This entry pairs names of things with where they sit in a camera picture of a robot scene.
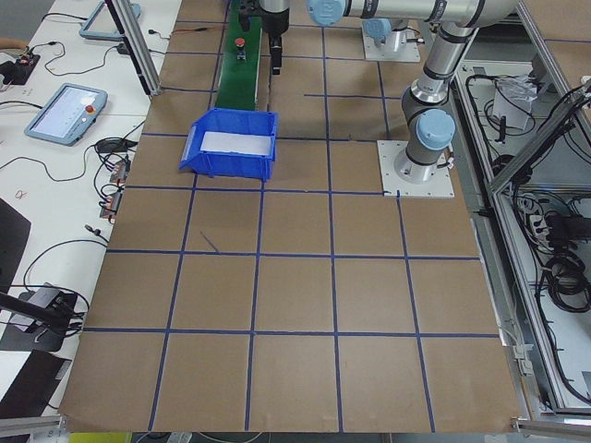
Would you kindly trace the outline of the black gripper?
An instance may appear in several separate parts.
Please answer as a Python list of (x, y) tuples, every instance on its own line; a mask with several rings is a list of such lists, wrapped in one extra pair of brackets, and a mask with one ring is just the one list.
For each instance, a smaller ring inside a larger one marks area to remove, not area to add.
[(281, 74), (283, 65), (282, 36), (289, 28), (289, 13), (289, 8), (280, 12), (262, 10), (262, 28), (269, 36), (271, 73), (274, 76)]

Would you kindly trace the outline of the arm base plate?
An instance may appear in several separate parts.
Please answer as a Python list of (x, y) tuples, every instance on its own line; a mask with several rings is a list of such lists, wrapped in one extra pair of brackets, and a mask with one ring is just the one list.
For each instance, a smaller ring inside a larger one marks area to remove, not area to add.
[(430, 166), (412, 163), (404, 140), (379, 140), (378, 156), (383, 193), (400, 198), (453, 198), (450, 169), (442, 153)]
[(412, 30), (393, 31), (384, 42), (373, 39), (365, 32), (362, 36), (365, 58), (369, 61), (420, 62), (417, 36)]

